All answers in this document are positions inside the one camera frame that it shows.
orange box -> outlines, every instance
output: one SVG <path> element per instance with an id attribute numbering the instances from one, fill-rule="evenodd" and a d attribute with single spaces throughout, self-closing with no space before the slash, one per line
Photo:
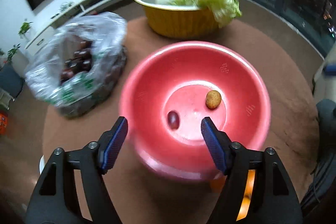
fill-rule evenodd
<path id="1" fill-rule="evenodd" d="M 4 134 L 6 132 L 7 120 L 7 116 L 0 113 L 0 134 Z"/>

clear plastic bag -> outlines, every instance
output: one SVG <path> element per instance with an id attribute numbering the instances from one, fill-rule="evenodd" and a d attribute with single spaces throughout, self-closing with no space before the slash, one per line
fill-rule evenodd
<path id="1" fill-rule="evenodd" d="M 126 27 L 125 19 L 105 12 L 74 18 L 58 28 L 26 69 L 26 83 L 35 97 L 67 117 L 82 115 L 105 100 L 125 66 Z M 92 68 L 60 84 L 64 62 L 73 58 L 83 40 L 92 41 Z"/>

potato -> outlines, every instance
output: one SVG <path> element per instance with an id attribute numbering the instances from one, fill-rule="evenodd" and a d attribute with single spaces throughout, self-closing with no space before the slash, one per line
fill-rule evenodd
<path id="1" fill-rule="evenodd" d="M 209 109 L 215 109 L 222 101 L 221 94 L 216 90 L 210 90 L 206 96 L 205 104 Z"/>

potted plant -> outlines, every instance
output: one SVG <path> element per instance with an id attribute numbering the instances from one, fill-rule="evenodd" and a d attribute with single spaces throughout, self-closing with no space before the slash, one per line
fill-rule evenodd
<path id="1" fill-rule="evenodd" d="M 13 48 L 8 51 L 6 64 L 11 65 L 13 63 L 13 56 L 14 54 L 16 54 L 20 47 L 20 44 L 17 44 L 17 46 L 13 45 Z"/>
<path id="2" fill-rule="evenodd" d="M 74 3 L 71 2 L 64 2 L 61 4 L 60 8 L 58 9 L 60 13 L 64 12 L 66 9 L 68 9 L 69 7 L 71 7 Z"/>
<path id="3" fill-rule="evenodd" d="M 27 19 L 25 18 L 25 21 L 22 23 L 21 28 L 18 33 L 21 38 L 25 37 L 28 41 L 32 39 L 31 33 L 30 33 L 31 23 L 32 22 L 27 22 Z"/>

screw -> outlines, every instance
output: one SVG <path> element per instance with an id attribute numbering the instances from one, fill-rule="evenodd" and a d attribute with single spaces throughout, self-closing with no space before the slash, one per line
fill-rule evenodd
<path id="1" fill-rule="evenodd" d="M 270 155 L 275 154 L 275 150 L 274 150 L 273 148 L 271 148 L 271 147 L 266 148 L 266 152 L 267 152 L 268 154 L 270 154 Z"/>
<path id="2" fill-rule="evenodd" d="M 234 149 L 239 149 L 239 148 L 241 148 L 241 144 L 239 143 L 239 142 L 233 142 L 232 144 L 231 144 L 231 146 L 232 146 L 232 148 L 234 148 Z"/>
<path id="3" fill-rule="evenodd" d="M 56 149 L 54 150 L 54 154 L 55 154 L 55 155 L 59 155 L 59 154 L 61 154 L 63 151 L 64 151 L 63 148 L 56 148 Z"/>
<path id="4" fill-rule="evenodd" d="M 90 142 L 89 145 L 88 145 L 88 147 L 89 147 L 90 149 L 93 149 L 93 148 L 96 148 L 97 145 L 98 145 L 97 142 Z"/>

